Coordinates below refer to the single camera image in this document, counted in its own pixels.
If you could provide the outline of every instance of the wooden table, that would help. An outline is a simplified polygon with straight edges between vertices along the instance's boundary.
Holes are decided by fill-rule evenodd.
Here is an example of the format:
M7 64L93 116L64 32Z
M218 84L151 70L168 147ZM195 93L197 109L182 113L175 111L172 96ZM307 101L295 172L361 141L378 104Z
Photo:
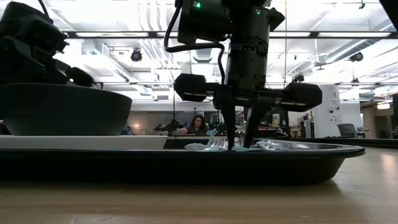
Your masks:
M1 224L397 222L398 150L368 149L313 186L0 185Z

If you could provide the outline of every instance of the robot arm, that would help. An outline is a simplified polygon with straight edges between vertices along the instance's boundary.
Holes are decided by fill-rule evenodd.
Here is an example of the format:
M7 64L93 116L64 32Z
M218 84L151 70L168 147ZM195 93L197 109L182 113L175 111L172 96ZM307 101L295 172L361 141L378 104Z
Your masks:
M387 16L390 18L392 24L398 30L398 13L396 10L395 1L391 0L379 0L381 6L384 8Z
M10 2L0 21L0 84L54 83L69 80L91 87L93 79L79 68L56 60L53 56L68 45L67 36L45 14L19 2Z
M291 83L284 90L264 88L269 32L285 19L274 8L264 7L269 3L270 0L177 0L165 34L165 49L170 53L221 49L218 57L221 84L207 83L203 75L181 74L174 88L183 100L200 102L213 96L214 107L224 116L229 150L234 145L235 106L248 109L244 147L249 147L260 120L272 107L306 111L322 102L322 92L316 85ZM169 47L169 35L180 11L177 40L185 45ZM197 39L212 43L196 44ZM224 47L219 42L226 39L230 39L230 44L224 71L221 65Z

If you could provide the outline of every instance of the woman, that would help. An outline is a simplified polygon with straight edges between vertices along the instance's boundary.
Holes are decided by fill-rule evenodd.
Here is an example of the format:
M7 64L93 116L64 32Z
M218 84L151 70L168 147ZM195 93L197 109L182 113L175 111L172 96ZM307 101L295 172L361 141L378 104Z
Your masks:
M202 115L196 115L193 117L191 124L178 131L180 134L207 135L209 128L205 124L205 118Z
M130 127L129 123L126 123L126 125L124 126L124 129L122 130L122 133L120 133L120 135L133 135L134 134L134 130Z

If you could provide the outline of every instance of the green led light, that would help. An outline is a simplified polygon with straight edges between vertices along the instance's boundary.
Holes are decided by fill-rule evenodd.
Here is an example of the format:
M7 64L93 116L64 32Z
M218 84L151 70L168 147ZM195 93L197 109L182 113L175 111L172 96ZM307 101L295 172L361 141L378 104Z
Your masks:
M201 7L201 4L200 4L200 2L197 2L197 1L194 1L193 2L193 7L195 7L195 8L200 8Z

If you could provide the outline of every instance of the gray bowl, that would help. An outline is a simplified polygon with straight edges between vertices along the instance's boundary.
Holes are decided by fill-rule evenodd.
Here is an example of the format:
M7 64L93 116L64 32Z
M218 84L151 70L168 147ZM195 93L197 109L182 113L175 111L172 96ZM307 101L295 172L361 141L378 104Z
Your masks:
M117 136L131 99L94 88L41 83L0 85L0 119L16 136Z

